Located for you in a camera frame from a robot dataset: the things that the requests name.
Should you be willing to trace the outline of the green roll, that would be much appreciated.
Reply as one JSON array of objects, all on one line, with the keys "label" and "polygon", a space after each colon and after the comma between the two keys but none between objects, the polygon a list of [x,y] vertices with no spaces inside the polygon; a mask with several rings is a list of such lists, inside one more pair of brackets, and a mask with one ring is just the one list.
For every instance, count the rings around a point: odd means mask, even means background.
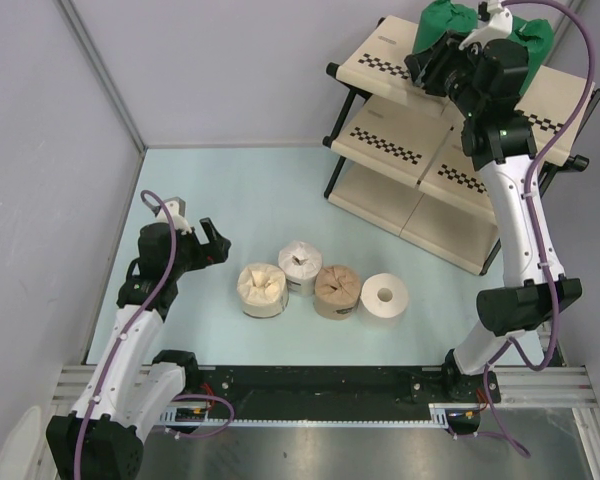
[{"label": "green roll", "polygon": [[523,96],[553,47],[554,31],[546,19],[525,20],[514,16],[509,39],[528,51],[528,73],[520,90]]},{"label": "green roll", "polygon": [[428,49],[447,30],[470,33],[477,25],[475,9],[450,0],[433,1],[421,12],[412,52],[420,53]]}]

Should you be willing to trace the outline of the brown paper roll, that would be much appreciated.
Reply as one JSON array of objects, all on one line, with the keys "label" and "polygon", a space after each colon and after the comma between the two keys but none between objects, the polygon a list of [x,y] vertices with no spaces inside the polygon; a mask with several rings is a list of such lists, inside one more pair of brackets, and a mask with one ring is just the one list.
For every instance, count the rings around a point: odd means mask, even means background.
[{"label": "brown paper roll", "polygon": [[350,267],[322,267],[315,281],[314,309],[330,320],[347,319],[357,308],[361,288],[358,274]]}]

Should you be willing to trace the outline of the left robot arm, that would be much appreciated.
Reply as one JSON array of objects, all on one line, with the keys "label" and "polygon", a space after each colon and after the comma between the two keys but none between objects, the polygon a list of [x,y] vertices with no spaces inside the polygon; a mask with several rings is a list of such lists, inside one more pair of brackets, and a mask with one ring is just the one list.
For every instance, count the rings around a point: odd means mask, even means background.
[{"label": "left robot arm", "polygon": [[187,400],[199,392],[203,376],[192,352],[163,350],[148,377],[137,378],[176,299],[178,280],[228,259],[230,241],[210,218],[200,224],[205,243],[181,216],[168,221],[160,215],[141,228],[104,353],[71,411],[53,416],[46,429],[60,478],[136,478],[159,416],[175,397]]}]

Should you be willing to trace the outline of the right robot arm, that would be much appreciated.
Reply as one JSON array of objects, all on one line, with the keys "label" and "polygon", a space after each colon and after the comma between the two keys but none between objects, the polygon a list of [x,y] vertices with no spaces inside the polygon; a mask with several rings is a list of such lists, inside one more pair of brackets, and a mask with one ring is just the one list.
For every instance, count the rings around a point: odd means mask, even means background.
[{"label": "right robot arm", "polygon": [[481,376],[496,355],[582,294],[580,280],[566,277],[551,246],[532,125],[517,108],[527,50],[508,39],[466,39],[447,31],[405,59],[415,86],[449,98],[463,115],[462,150],[489,195],[503,253],[503,286],[478,294],[479,320],[442,366],[442,391],[455,402],[475,400],[478,389],[488,388]]}]

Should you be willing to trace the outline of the beige three-tier shelf rack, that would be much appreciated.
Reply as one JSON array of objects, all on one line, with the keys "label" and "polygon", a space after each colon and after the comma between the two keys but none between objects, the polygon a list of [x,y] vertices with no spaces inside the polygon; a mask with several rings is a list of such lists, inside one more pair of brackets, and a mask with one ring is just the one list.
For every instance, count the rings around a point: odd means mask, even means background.
[{"label": "beige three-tier shelf rack", "polygon": [[[464,117],[447,97],[416,87],[404,63],[417,26],[383,18],[328,74],[363,97],[343,108],[324,144],[339,155],[326,198],[430,253],[482,275],[502,255],[494,210],[480,175],[462,150]],[[542,171],[565,170],[594,84],[548,67],[517,108],[529,120]]]}]

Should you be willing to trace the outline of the cream wrapped paper roll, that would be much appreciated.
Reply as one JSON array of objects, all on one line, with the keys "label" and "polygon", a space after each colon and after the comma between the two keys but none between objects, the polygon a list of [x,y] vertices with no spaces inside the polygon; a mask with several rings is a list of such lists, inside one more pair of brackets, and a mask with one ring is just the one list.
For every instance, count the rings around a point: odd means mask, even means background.
[{"label": "cream wrapped paper roll", "polygon": [[278,316],[289,301],[285,273],[272,264],[247,264],[238,277],[236,290],[243,313],[253,318]]}]

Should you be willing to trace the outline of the aluminium rail frame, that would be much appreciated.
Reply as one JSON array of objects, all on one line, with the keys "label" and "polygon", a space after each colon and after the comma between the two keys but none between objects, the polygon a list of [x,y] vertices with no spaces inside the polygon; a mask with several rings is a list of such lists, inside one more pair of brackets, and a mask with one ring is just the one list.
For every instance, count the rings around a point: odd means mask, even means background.
[{"label": "aluminium rail frame", "polygon": [[581,368],[481,369],[416,366],[200,367],[168,352],[146,368],[78,368],[64,374],[58,397],[66,413],[49,421],[50,442],[78,436],[144,441],[155,427],[196,427],[200,435],[229,426],[388,425],[474,431],[483,406],[590,407],[595,398]]}]

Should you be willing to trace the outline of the unwrapped white paper roll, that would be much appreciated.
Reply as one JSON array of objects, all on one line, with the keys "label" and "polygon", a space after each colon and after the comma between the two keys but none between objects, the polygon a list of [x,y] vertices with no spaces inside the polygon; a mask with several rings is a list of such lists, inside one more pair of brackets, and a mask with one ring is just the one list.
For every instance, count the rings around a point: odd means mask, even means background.
[{"label": "unwrapped white paper roll", "polygon": [[409,301],[407,287],[399,277],[390,273],[373,275],[362,285],[360,320],[376,329],[394,328],[404,317]]}]

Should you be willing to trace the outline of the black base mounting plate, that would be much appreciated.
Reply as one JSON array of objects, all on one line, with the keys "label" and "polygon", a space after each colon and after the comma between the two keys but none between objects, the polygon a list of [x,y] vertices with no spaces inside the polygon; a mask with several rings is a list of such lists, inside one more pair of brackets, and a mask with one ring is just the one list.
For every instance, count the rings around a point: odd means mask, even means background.
[{"label": "black base mounting plate", "polygon": [[426,420],[431,404],[501,401],[493,372],[465,376],[450,366],[201,367],[184,392],[227,400],[236,422]]}]

